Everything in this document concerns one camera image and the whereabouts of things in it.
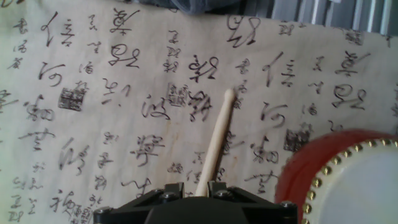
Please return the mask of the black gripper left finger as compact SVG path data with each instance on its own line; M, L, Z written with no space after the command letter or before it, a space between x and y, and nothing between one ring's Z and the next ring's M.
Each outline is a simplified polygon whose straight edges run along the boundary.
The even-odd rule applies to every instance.
M93 212L94 224L144 224L150 211L162 204L183 199L184 183L166 184L154 189L119 208L101 207Z

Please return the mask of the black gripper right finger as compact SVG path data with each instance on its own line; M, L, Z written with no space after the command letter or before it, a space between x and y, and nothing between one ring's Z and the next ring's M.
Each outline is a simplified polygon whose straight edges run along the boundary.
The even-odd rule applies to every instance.
M272 203L224 182L208 183L207 217L215 223L297 224L298 206L290 201Z

